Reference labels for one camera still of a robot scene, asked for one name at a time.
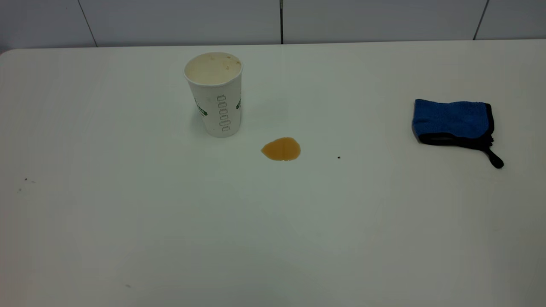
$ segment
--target paper cup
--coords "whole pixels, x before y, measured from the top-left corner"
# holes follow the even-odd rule
[[[199,55],[184,68],[205,129],[213,137],[225,138],[239,130],[241,75],[241,61],[224,52]]]

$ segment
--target blue microfiber cloth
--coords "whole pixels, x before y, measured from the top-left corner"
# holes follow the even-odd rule
[[[504,162],[489,149],[493,143],[491,135],[495,125],[488,103],[436,103],[416,99],[412,124],[417,137],[424,144],[481,150],[489,156],[494,167],[504,166]]]

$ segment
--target coffee spill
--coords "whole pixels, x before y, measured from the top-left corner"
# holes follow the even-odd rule
[[[280,138],[262,148],[264,155],[275,161],[290,161],[299,157],[300,144],[293,138]]]

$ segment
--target white table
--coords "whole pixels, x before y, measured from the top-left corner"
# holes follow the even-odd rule
[[[214,50],[226,139],[182,74]],[[546,40],[7,52],[0,305],[544,306],[545,80]],[[419,144],[416,98],[490,103],[506,166]]]

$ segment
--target brown liquid puddle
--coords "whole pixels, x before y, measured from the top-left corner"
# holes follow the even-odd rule
[[[293,138],[280,138],[262,148],[264,155],[275,161],[290,161],[299,157],[300,144]]]

